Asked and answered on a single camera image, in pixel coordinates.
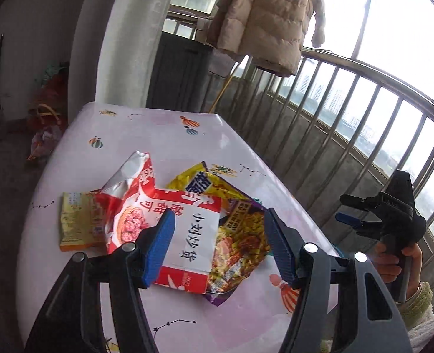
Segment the blue gripper pad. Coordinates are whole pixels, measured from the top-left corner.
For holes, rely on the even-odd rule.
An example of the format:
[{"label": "blue gripper pad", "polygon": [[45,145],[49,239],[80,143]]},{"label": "blue gripper pad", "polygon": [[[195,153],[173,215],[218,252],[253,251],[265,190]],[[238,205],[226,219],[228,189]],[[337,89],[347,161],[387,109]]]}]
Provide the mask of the blue gripper pad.
[{"label": "blue gripper pad", "polygon": [[273,208],[265,211],[266,238],[273,251],[281,278],[292,286],[296,280],[296,257],[281,229],[282,226],[287,228]]},{"label": "blue gripper pad", "polygon": [[357,217],[352,217],[350,215],[344,214],[342,212],[337,212],[335,215],[335,219],[341,223],[350,225],[353,228],[362,227],[362,221]]},{"label": "blue gripper pad", "polygon": [[147,288],[158,277],[174,232],[175,214],[167,208],[161,215],[158,224],[155,227],[142,230],[135,241],[143,257],[142,280]]}]

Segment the floor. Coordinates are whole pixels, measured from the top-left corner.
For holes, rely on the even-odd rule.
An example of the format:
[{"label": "floor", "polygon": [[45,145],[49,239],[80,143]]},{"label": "floor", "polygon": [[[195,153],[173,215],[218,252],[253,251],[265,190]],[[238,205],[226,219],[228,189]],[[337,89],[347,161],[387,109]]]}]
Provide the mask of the floor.
[{"label": "floor", "polygon": [[32,136],[0,128],[0,353],[22,351],[15,307],[16,261],[39,166],[26,166]]}]

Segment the table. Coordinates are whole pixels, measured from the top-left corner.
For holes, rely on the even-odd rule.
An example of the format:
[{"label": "table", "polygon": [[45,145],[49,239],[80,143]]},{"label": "table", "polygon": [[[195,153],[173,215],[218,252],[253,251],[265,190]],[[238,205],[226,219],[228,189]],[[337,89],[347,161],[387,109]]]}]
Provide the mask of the table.
[{"label": "table", "polygon": [[[157,187],[165,187],[202,160],[209,167],[215,164],[233,170],[223,175],[231,184],[260,199],[264,206],[274,207],[306,242],[336,255],[302,206],[218,115],[88,103],[51,156],[27,214],[17,271],[17,311],[24,342],[72,255],[59,249],[62,193],[101,188],[136,150],[150,153]],[[272,274],[278,270],[273,257],[267,256],[219,307],[201,295],[157,285],[141,291],[160,352],[277,352],[291,314],[284,307],[278,284],[269,279]],[[332,285],[329,309],[336,304],[337,292]],[[105,336],[114,343],[107,284],[101,285],[101,299]]]}]

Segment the beige jacket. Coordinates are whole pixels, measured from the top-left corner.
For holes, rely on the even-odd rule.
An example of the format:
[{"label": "beige jacket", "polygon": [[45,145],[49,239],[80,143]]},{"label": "beige jacket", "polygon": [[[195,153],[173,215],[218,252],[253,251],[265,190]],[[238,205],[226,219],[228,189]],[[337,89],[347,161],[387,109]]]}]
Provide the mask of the beige jacket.
[{"label": "beige jacket", "polygon": [[312,44],[325,42],[324,0],[217,0],[216,6],[207,42],[235,60],[250,55],[279,76],[296,73],[314,11]]}]

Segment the yellow snack bag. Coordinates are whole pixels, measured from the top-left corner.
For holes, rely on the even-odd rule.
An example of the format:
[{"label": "yellow snack bag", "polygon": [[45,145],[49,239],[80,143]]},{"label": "yellow snack bag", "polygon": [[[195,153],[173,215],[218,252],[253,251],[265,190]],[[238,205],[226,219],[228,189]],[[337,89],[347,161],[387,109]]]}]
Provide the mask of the yellow snack bag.
[{"label": "yellow snack bag", "polygon": [[206,298],[222,304],[261,263],[269,252],[260,203],[232,186],[201,162],[179,174],[167,186],[222,198],[225,214],[220,219]]},{"label": "yellow snack bag", "polygon": [[96,192],[64,192],[60,214],[61,251],[105,245],[103,211]]},{"label": "yellow snack bag", "polygon": [[228,199],[251,200],[248,195],[233,187],[225,179],[209,172],[206,162],[198,163],[179,174],[167,188],[217,196],[223,199],[222,207],[226,210],[231,206]]}]

